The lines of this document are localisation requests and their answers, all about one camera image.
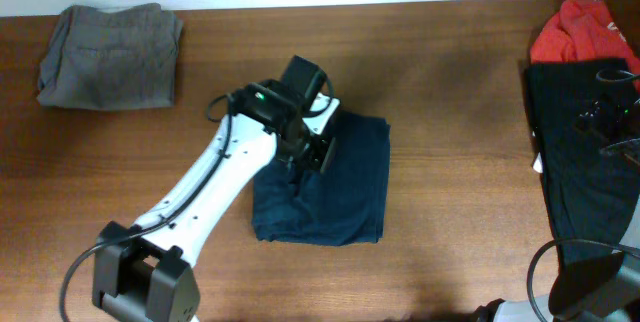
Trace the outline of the navy blue shorts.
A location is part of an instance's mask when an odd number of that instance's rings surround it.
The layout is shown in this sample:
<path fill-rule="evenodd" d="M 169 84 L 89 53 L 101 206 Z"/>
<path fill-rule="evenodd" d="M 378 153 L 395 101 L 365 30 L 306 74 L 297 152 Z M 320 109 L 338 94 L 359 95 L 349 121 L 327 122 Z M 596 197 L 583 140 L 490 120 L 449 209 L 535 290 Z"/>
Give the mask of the navy blue shorts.
<path fill-rule="evenodd" d="M 391 125 L 342 112 L 333 127 L 337 151 L 327 171 L 274 160 L 253 179 L 251 225 L 259 241 L 345 246 L 384 234 Z"/>

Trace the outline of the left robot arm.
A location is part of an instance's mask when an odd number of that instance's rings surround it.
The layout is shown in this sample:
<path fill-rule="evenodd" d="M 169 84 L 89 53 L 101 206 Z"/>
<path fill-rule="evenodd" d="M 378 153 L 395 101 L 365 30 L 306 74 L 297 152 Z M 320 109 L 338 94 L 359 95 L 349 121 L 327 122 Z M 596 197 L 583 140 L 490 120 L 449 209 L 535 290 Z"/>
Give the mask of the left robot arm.
<path fill-rule="evenodd" d="M 130 227 L 99 234 L 92 303 L 119 321 L 193 321 L 194 268 L 216 224 L 264 167 L 323 172 L 335 153 L 326 129 L 340 102 L 327 74 L 293 57 L 278 80 L 225 95 L 227 112 L 176 186 Z"/>

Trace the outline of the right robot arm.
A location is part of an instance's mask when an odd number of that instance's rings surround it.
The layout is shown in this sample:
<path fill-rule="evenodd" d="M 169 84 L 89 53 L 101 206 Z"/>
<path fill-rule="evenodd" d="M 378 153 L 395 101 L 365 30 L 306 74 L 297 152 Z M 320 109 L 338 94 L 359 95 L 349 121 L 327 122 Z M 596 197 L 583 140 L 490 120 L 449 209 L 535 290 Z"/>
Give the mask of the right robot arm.
<path fill-rule="evenodd" d="M 618 60 L 526 71 L 553 239 L 529 262 L 527 298 L 477 321 L 639 318 L 639 76 Z"/>

